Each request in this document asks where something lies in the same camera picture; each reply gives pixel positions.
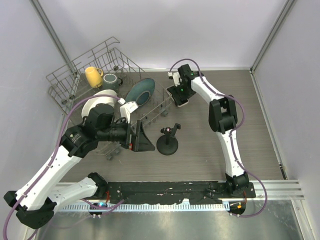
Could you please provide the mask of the black phone with pink case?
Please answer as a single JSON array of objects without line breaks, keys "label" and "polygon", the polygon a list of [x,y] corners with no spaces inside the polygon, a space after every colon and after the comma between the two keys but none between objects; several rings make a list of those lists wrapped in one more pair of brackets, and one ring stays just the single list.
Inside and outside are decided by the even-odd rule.
[{"label": "black phone with pink case", "polygon": [[182,107],[183,105],[189,102],[185,94],[175,86],[168,87],[166,90],[168,91],[171,98],[173,99],[176,107]]}]

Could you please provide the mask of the black phone stand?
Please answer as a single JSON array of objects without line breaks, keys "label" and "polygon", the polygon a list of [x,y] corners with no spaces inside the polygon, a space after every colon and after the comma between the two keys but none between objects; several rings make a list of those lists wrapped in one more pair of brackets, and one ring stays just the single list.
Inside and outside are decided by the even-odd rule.
[{"label": "black phone stand", "polygon": [[163,134],[156,142],[156,148],[160,154],[165,156],[173,155],[179,147],[178,140],[175,137],[177,130],[181,129],[179,123],[175,123],[174,127],[164,127],[160,130]]}]

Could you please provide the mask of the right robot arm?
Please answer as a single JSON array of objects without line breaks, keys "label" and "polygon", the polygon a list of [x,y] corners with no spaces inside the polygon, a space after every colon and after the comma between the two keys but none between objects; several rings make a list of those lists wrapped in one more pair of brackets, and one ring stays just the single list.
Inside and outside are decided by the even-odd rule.
[{"label": "right robot arm", "polygon": [[249,177],[243,169],[237,143],[238,116],[234,97],[217,90],[203,73],[191,70],[188,64],[167,75],[173,85],[166,90],[177,107],[186,105],[195,94],[208,104],[208,124],[218,136],[225,159],[225,190],[230,197],[238,197],[249,186]]}]

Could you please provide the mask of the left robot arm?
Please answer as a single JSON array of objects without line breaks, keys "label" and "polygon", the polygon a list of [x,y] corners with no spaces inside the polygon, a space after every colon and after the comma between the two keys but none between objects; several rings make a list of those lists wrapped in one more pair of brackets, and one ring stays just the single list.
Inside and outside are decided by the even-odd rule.
[{"label": "left robot arm", "polygon": [[90,109],[80,124],[68,128],[58,140],[52,156],[30,182],[18,191],[11,190],[4,195],[19,221],[37,230],[46,225],[59,209],[72,202],[85,198],[102,199],[108,183],[96,172],[63,190],[53,190],[73,166],[97,148],[99,142],[118,142],[134,152],[155,150],[141,121],[137,121],[136,130],[131,129],[130,114],[137,108],[136,102],[126,102],[120,107],[121,117],[114,120],[113,106],[99,103]]}]

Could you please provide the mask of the blue ceramic plate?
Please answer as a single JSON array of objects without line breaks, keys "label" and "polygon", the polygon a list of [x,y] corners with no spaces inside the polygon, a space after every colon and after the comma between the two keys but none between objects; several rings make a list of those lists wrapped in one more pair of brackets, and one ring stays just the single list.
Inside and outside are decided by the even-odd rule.
[{"label": "blue ceramic plate", "polygon": [[155,80],[144,78],[137,82],[125,97],[126,102],[136,102],[139,107],[143,106],[152,97],[156,88]]}]

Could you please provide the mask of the white plate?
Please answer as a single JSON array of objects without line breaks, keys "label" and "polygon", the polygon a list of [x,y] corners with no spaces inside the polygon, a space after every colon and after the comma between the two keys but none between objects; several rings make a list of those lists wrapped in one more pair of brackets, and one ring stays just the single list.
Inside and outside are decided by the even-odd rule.
[{"label": "white plate", "polygon": [[81,117],[87,117],[92,108],[98,104],[108,104],[115,107],[116,102],[119,100],[117,93],[114,90],[106,89],[99,91],[94,96],[95,98],[89,99],[83,106],[81,111]]}]

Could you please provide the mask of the dark grey mug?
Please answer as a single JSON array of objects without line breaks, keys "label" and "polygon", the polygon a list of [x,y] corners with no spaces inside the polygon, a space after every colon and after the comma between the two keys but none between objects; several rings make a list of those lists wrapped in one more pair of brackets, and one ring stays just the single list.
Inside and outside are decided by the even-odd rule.
[{"label": "dark grey mug", "polygon": [[122,85],[123,80],[113,73],[106,73],[102,78],[103,90],[113,90],[117,92]]}]

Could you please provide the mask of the yellow mug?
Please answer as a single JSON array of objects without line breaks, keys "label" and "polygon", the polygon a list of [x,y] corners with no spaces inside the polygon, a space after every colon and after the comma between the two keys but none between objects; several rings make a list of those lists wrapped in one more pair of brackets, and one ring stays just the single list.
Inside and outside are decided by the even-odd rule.
[{"label": "yellow mug", "polygon": [[89,66],[85,69],[85,77],[92,88],[99,88],[103,85],[103,75],[102,69]]}]

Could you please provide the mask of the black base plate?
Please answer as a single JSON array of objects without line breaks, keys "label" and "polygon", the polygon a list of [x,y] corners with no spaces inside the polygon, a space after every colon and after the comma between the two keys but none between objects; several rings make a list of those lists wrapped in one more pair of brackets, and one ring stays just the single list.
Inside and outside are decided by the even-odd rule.
[{"label": "black base plate", "polygon": [[124,200],[131,205],[173,205],[184,199],[192,205],[217,204],[222,199],[255,198],[253,183],[232,190],[226,182],[220,181],[133,181],[108,182],[100,197],[116,204]]}]

